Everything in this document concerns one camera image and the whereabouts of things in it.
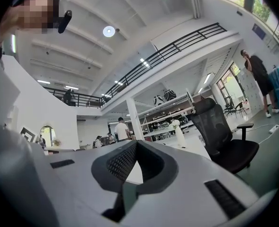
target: white sneaker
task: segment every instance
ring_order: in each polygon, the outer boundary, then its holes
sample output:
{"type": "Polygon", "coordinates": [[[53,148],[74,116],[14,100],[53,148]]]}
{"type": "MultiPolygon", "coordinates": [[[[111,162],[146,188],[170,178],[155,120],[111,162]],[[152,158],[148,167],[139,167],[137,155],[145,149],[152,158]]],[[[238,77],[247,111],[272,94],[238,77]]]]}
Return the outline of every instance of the white sneaker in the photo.
{"type": "Polygon", "coordinates": [[[269,113],[269,111],[266,112],[266,117],[267,117],[267,118],[270,118],[270,117],[271,117],[271,114],[269,113]]]}
{"type": "Polygon", "coordinates": [[[272,108],[272,113],[279,113],[279,109],[278,108],[272,108]]]}

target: round ceiling light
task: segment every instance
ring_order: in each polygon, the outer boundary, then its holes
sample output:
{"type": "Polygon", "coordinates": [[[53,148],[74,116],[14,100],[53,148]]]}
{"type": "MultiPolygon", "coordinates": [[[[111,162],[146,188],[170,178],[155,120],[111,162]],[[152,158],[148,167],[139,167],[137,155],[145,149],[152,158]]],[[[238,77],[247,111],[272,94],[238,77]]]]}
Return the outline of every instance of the round ceiling light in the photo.
{"type": "Polygon", "coordinates": [[[105,37],[112,37],[115,34],[115,28],[112,26],[107,26],[103,29],[103,35],[105,37]]]}

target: black shorts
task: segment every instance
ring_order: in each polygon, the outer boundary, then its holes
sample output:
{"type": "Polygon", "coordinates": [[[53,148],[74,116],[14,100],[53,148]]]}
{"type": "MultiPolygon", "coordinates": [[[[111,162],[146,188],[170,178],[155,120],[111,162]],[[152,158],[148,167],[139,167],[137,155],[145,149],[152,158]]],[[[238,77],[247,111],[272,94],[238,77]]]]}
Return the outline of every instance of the black shorts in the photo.
{"type": "Polygon", "coordinates": [[[274,87],[273,87],[273,84],[272,84],[270,78],[266,78],[265,80],[262,80],[262,81],[257,81],[257,84],[258,84],[263,96],[268,95],[270,91],[274,90],[274,87]]]}

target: white vase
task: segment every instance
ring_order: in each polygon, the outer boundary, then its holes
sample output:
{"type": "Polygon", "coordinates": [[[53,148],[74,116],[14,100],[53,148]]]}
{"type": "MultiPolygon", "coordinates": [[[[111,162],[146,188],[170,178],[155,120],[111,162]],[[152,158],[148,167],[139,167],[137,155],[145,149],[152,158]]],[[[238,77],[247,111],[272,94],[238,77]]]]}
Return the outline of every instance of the white vase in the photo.
{"type": "Polygon", "coordinates": [[[178,141],[178,146],[186,147],[187,146],[186,140],[185,140],[185,137],[183,136],[183,133],[179,126],[177,126],[177,128],[175,129],[175,132],[176,132],[176,137],[177,137],[177,141],[178,141]]]}

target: chair armrest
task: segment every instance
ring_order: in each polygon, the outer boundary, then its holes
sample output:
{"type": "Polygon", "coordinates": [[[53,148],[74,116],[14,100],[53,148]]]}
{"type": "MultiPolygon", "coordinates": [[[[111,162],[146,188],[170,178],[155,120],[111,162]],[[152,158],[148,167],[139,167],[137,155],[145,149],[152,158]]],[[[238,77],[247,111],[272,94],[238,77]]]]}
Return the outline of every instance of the chair armrest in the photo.
{"type": "Polygon", "coordinates": [[[247,129],[252,128],[254,126],[254,123],[243,123],[237,126],[238,129],[247,129]]]}
{"type": "Polygon", "coordinates": [[[245,140],[246,137],[246,129],[252,128],[254,123],[243,123],[237,126],[238,129],[243,130],[242,140],[245,140]]]}

